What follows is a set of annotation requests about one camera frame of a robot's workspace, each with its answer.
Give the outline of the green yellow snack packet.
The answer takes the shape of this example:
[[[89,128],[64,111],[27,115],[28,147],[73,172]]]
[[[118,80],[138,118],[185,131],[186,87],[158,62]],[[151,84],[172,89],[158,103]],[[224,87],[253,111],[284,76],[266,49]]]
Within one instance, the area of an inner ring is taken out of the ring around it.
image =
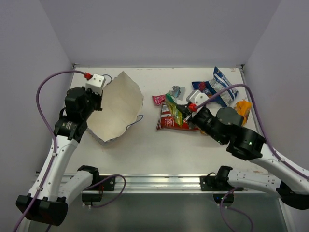
[[[172,115],[174,121],[179,126],[183,125],[184,117],[181,114],[181,112],[177,109],[177,101],[176,99],[170,94],[166,94],[166,100],[165,104],[167,105],[167,108],[169,109],[170,114]]]

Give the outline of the red chips bag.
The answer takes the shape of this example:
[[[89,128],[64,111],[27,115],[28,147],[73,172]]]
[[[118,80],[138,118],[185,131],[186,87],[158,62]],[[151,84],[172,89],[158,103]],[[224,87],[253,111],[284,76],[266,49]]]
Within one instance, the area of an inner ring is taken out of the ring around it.
[[[161,113],[160,117],[156,126],[156,130],[162,130],[162,129],[172,129],[172,130],[182,130],[182,131],[198,131],[199,129],[197,127],[191,129],[189,127],[189,124],[184,121],[182,125],[178,125],[173,116],[171,115],[168,107],[165,104],[162,104],[161,106]]]

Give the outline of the grey small snack packet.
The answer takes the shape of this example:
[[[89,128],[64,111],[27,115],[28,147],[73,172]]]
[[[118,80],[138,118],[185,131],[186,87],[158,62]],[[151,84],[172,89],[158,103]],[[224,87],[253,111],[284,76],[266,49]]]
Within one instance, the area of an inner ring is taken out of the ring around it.
[[[173,86],[169,94],[176,99],[182,100],[185,94],[185,87]]]

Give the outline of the blue checkered paper bag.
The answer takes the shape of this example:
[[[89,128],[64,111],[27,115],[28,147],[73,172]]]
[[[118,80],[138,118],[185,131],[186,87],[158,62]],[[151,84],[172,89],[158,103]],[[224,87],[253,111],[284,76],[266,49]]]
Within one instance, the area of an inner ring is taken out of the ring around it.
[[[118,139],[143,119],[143,100],[138,84],[122,71],[103,88],[102,111],[95,111],[90,116],[87,132],[100,145]]]

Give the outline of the pink candy packet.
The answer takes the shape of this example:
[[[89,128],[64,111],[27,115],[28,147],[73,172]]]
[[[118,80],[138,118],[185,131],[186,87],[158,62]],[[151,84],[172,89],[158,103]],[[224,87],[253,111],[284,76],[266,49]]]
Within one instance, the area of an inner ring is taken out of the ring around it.
[[[152,96],[155,105],[161,105],[166,101],[166,94]]]

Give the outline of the blue Burts chips bag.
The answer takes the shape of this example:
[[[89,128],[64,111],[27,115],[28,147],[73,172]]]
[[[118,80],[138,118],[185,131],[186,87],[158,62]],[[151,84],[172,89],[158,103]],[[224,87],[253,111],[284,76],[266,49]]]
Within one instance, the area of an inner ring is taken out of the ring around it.
[[[200,90],[209,98],[224,88],[232,86],[227,77],[217,68],[214,67],[213,78],[209,81],[193,81],[191,82],[194,90]],[[234,87],[215,98],[215,101],[222,107],[229,107],[238,96],[239,91]]]

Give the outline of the yellow candy bag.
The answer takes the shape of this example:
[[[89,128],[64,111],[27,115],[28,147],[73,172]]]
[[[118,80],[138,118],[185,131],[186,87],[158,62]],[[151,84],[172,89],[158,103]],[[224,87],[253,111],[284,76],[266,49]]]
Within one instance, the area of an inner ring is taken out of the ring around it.
[[[242,125],[244,126],[247,121],[248,121],[248,117],[252,108],[252,103],[246,100],[242,100],[236,103],[234,109],[236,110],[236,112],[243,116],[243,122]]]

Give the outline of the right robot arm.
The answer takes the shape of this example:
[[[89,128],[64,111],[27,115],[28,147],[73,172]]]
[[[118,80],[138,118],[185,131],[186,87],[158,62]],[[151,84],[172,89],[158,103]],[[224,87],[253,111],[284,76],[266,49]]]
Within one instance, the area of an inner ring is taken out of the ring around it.
[[[269,172],[255,174],[221,166],[215,177],[205,179],[207,184],[222,190],[248,188],[268,192],[292,208],[308,209],[308,180],[288,169],[283,161],[276,158],[263,136],[242,126],[243,116],[231,107],[221,108],[213,116],[207,107],[191,112],[190,106],[177,105],[189,125],[198,127],[220,145],[226,145],[226,151],[232,156],[257,164]]]

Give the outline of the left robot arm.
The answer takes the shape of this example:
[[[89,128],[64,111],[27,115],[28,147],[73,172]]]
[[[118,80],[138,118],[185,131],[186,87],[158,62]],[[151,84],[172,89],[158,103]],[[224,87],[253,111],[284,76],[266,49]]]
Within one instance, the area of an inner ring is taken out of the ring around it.
[[[94,111],[100,111],[101,87],[75,87],[67,91],[65,107],[52,131],[53,141],[37,180],[27,195],[16,200],[22,218],[59,226],[64,221],[69,205],[85,189],[97,189],[100,184],[98,168],[81,166],[66,184],[63,174],[72,154],[79,145]]]

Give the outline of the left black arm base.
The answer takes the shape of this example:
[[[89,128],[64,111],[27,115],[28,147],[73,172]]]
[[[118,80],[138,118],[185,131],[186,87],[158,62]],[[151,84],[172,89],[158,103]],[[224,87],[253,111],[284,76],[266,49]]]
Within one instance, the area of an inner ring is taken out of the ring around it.
[[[99,175],[97,180],[94,182],[97,184],[98,182],[105,180],[104,182],[96,185],[95,187],[89,187],[87,190],[84,190],[81,193],[82,202],[85,205],[94,205],[95,203],[100,203],[103,200],[103,194],[105,192],[113,192],[115,189],[115,175]]]

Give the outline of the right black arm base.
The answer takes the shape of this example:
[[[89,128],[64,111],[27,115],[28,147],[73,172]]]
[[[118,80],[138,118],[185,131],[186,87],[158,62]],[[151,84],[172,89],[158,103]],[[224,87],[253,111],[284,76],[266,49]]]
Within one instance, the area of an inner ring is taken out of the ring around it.
[[[220,204],[224,195],[232,189],[226,182],[218,182],[214,172],[199,177],[201,191],[221,191],[223,193],[213,194],[213,199],[217,204]]]

